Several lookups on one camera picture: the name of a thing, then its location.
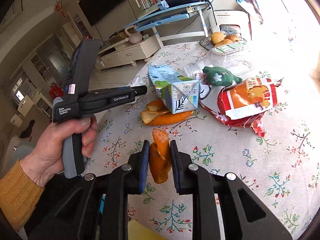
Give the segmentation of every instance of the table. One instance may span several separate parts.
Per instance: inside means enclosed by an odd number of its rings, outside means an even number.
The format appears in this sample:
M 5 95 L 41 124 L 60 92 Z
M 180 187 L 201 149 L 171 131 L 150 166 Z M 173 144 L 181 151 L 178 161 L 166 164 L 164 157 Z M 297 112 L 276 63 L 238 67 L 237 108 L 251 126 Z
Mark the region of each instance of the table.
M 131 25 L 135 26 L 135 30 L 137 32 L 144 31 L 147 29 L 152 29 L 153 33 L 155 34 L 157 41 L 160 45 L 160 48 L 163 48 L 162 41 L 166 40 L 173 40 L 178 38 L 185 38 L 185 37 L 194 37 L 194 36 L 206 36 L 208 37 L 208 30 L 206 27 L 206 24 L 204 22 L 202 10 L 207 7 L 206 2 L 195 2 L 195 3 L 188 3 L 183 4 L 176 7 L 171 7 L 159 12 L 155 12 L 152 14 L 149 14 L 141 19 L 138 19 L 124 28 L 127 28 Z M 156 29 L 156 26 L 160 26 L 163 24 L 168 24 L 171 22 L 176 22 L 180 20 L 189 19 L 190 17 L 194 15 L 198 15 L 201 18 L 203 32 L 190 32 L 190 33 L 181 33 L 181 34 L 175 34 L 175 35 L 169 35 L 165 37 L 160 37 L 159 32 Z
M 177 141 L 179 151 L 190 154 L 194 163 L 209 172 L 235 173 L 297 239 L 320 206 L 320 96 L 302 68 L 295 70 L 293 52 L 286 55 L 281 50 L 277 59 L 277 55 L 266 57 L 268 53 L 260 51 L 258 57 L 265 56 L 250 76 L 285 77 L 277 90 L 279 104 L 262 118 L 267 131 L 264 138 L 251 129 L 224 126 L 201 107 L 187 120 L 159 128 Z M 160 49 L 136 75 L 148 86 L 147 94 L 134 104 L 110 109 L 100 121 L 84 173 L 110 173 L 139 152 L 143 140 L 153 142 L 154 127 L 144 125 L 140 118 L 145 105 L 156 98 L 147 81 L 148 65 L 167 63 L 182 72 L 184 65 L 206 53 L 198 42 Z M 163 184 L 154 183 L 149 172 L 144 194 L 129 195 L 128 203 L 128 215 L 147 228 L 168 239 L 192 239 L 192 196 L 176 193 L 172 171 Z

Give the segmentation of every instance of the desk leg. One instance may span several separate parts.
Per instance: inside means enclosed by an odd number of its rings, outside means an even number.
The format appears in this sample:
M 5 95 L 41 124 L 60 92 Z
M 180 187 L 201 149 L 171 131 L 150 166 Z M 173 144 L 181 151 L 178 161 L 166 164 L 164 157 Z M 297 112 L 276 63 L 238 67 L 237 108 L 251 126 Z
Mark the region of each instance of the desk leg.
M 202 10 L 201 10 L 201 9 L 199 10 L 199 15 L 200 15 L 200 18 L 201 18 L 202 27 L 203 27 L 205 36 L 206 36 L 206 37 L 209 37 L 209 35 L 208 35 L 208 30 L 207 30 L 207 26 L 205 25 L 205 21 L 204 21 L 204 18 L 203 18 L 203 14 L 202 14 Z
M 162 41 L 160 40 L 159 32 L 157 32 L 156 27 L 152 27 L 152 30 L 153 30 L 153 33 L 154 33 L 155 36 L 156 36 L 156 39 L 157 39 L 157 41 L 158 41 L 158 43 L 159 43 L 159 45 L 160 45 L 160 48 L 163 48 L 164 46 L 163 46 Z

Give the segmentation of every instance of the fruit plate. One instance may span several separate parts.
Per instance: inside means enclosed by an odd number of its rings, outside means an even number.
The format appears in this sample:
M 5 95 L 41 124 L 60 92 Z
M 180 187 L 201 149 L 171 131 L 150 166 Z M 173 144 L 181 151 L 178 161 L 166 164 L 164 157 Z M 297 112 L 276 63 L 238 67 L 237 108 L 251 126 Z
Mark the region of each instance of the fruit plate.
M 200 46 L 205 48 L 206 50 L 210 50 L 213 48 L 214 44 L 211 41 L 211 37 L 206 37 L 199 42 Z

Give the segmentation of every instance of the sweater cuff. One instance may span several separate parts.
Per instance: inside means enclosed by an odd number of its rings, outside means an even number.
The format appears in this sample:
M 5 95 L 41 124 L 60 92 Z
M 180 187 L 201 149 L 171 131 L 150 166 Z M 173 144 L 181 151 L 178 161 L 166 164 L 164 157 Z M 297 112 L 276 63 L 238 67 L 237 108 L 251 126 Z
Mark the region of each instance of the sweater cuff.
M 0 207 L 15 231 L 28 221 L 43 191 L 23 172 L 19 160 L 0 180 Z

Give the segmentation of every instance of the green plush toy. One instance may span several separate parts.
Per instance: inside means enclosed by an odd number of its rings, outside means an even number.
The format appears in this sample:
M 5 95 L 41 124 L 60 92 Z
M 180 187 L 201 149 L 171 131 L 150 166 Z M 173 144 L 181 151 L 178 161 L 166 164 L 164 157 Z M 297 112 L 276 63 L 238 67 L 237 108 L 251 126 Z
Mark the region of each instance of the green plush toy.
M 229 70 L 223 67 L 204 67 L 203 73 L 207 75 L 207 82 L 212 86 L 229 87 L 232 82 L 242 82 L 242 78 L 236 77 Z

